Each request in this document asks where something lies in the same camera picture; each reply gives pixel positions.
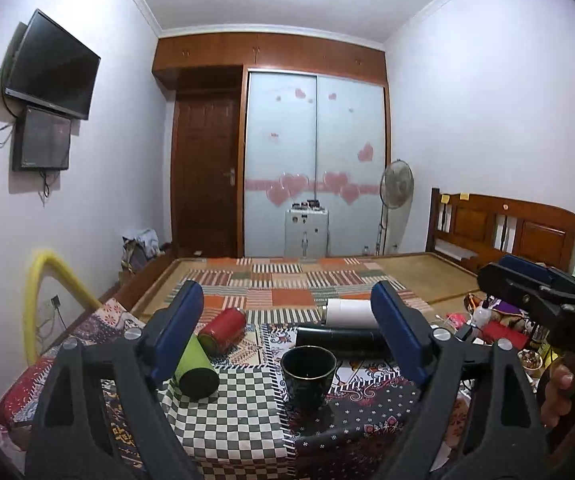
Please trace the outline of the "right hand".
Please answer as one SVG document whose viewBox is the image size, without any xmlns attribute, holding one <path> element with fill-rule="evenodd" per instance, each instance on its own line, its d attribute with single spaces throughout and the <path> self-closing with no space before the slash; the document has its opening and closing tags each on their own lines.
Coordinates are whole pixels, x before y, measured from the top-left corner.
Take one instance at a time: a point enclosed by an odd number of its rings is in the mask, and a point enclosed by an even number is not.
<svg viewBox="0 0 575 480">
<path fill-rule="evenodd" d="M 571 411 L 572 402 L 567 394 L 573 382 L 574 374 L 564 364 L 551 368 L 549 382 L 545 385 L 545 400 L 540 408 L 540 419 L 546 427 L 554 428 Z"/>
</svg>

